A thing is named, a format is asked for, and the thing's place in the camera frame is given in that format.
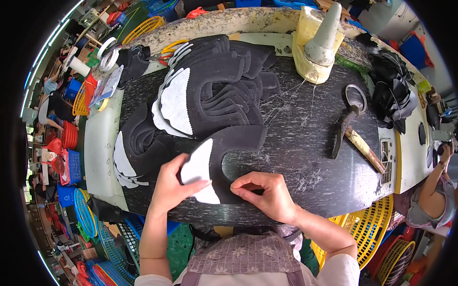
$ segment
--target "wooden handle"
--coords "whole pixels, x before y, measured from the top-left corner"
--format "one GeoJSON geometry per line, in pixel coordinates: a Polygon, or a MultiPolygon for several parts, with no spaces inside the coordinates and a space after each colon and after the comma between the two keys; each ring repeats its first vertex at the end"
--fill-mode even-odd
{"type": "Polygon", "coordinates": [[[345,130],[345,136],[353,143],[353,145],[358,148],[358,150],[363,153],[364,157],[366,157],[369,162],[374,166],[374,168],[380,173],[383,174],[385,172],[385,166],[382,164],[380,159],[377,155],[372,151],[372,149],[367,145],[361,136],[353,130],[351,126],[347,127],[345,130]]]}

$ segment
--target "pliers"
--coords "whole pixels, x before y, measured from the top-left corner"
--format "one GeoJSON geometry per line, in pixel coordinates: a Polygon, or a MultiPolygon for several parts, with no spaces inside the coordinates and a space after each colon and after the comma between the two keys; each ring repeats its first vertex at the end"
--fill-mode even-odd
{"type": "Polygon", "coordinates": [[[176,49],[172,49],[173,46],[179,45],[181,43],[186,43],[188,40],[179,40],[176,42],[171,43],[167,47],[165,47],[160,53],[154,54],[151,57],[146,58],[145,60],[157,60],[159,63],[168,66],[167,62],[165,59],[170,59],[173,56],[173,53],[176,51],[176,49]]]}

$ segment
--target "floral apron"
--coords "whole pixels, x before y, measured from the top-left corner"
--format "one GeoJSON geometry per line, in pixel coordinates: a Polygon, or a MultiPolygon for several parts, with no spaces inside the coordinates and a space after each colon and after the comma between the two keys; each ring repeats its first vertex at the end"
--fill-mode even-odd
{"type": "Polygon", "coordinates": [[[201,274],[286,273],[291,286],[305,286],[300,262],[277,233],[239,234],[200,249],[191,257],[181,286],[197,286],[201,274]]]}

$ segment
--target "right hand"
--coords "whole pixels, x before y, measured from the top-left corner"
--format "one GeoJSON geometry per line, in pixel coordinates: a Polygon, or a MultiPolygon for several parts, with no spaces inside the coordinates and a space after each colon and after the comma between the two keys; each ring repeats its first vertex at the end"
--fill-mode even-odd
{"type": "Polygon", "coordinates": [[[281,174],[251,172],[236,179],[232,193],[254,204],[273,220],[292,225],[301,208],[295,205],[281,174]],[[262,195],[252,192],[264,189],[262,195]]]}
{"type": "Polygon", "coordinates": [[[450,161],[450,157],[455,153],[455,147],[453,146],[453,141],[451,144],[445,144],[444,145],[444,153],[441,156],[441,162],[444,163],[444,165],[447,165],[448,162],[450,161]]]}

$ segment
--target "hand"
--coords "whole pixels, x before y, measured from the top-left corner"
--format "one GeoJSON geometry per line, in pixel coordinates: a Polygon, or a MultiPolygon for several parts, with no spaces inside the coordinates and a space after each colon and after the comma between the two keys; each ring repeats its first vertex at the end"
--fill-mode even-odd
{"type": "Polygon", "coordinates": [[[301,209],[294,204],[280,174],[251,172],[236,179],[230,190],[254,204],[271,219],[285,224],[293,224],[301,209]],[[264,193],[257,195],[251,192],[255,189],[264,189],[264,193]]]}
{"type": "Polygon", "coordinates": [[[444,153],[441,156],[441,162],[446,166],[450,161],[450,157],[455,153],[455,147],[453,145],[453,141],[451,144],[444,145],[444,153]]]}
{"type": "Polygon", "coordinates": [[[161,166],[156,187],[154,188],[153,198],[149,206],[154,212],[154,216],[166,214],[184,199],[212,183],[211,181],[199,181],[185,186],[180,184],[176,174],[187,157],[188,154],[180,154],[172,161],[161,166]]]}

